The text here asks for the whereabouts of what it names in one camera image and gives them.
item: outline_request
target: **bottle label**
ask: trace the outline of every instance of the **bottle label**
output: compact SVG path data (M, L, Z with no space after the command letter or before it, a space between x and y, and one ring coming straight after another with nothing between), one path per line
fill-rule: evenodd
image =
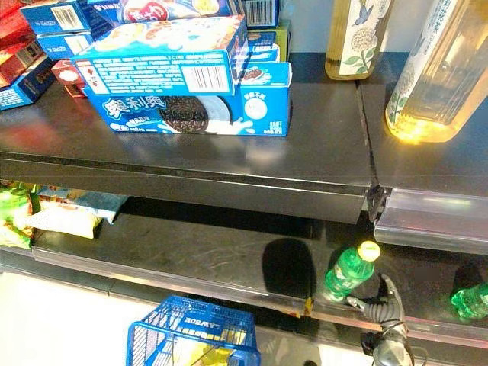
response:
M391 0L351 0L340 75L368 72L378 43L377 28L390 3Z
M458 0L438 0L431 7L424 28L410 51L409 58L388 102L387 122L391 127L395 126L398 114L412 94L457 2Z

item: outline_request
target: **clear bottle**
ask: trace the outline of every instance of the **clear bottle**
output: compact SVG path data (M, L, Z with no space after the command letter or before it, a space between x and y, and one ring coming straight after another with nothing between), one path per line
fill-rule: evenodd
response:
M438 0L386 109L406 143L452 139L488 94L488 1Z
M488 316L488 282L459 290L451 302L459 316L464 318L481 319Z
M365 79L373 72L393 1L334 1L326 54L331 79Z
M374 272L374 261L380 256L377 243L366 241L358 248L345 250L326 274L326 292L324 296L331 301L340 302Z

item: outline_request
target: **red box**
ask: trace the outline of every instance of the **red box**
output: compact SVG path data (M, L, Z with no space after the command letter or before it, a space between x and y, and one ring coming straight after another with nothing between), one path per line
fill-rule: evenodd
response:
M19 10L8 13L0 20L0 47L23 42L26 37L33 37L34 33Z
M0 50L0 88L10 85L42 53L35 40Z
M85 83L64 85L64 89L71 95L72 98L86 98L86 94L83 92Z
M51 69L54 76L63 85L74 85L84 83L77 68L68 59L61 59Z

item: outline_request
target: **blue box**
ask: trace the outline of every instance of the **blue box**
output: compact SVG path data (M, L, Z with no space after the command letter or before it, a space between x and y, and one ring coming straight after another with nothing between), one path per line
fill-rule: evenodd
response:
M248 29L275 28L280 17L280 0L242 0Z
M233 15L123 24L72 61L95 94L233 95L247 50Z
M75 33L39 34L37 42L51 59L69 59L106 34L112 26L104 23L94 30Z
M180 18L228 17L244 14L241 0L88 0L88 4L113 25L145 21L171 21Z
M248 34L249 52L248 63L278 63L280 61L280 47L275 44L276 34L263 32L262 34Z
M53 83L53 61L41 56L12 85L0 88L0 111L34 103Z
M117 132L286 136L290 82L289 63L263 63L246 70L234 96L85 93Z
M35 2L21 12L35 34L91 31L107 23L87 0Z

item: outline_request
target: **floor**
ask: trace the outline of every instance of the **floor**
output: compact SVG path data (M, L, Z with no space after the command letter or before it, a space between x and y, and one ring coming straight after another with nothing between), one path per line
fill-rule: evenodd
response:
M0 364L123 365L128 326L153 307L71 284L0 274ZM266 366L370 366L372 361L354 350L270 329L258 328L256 337Z

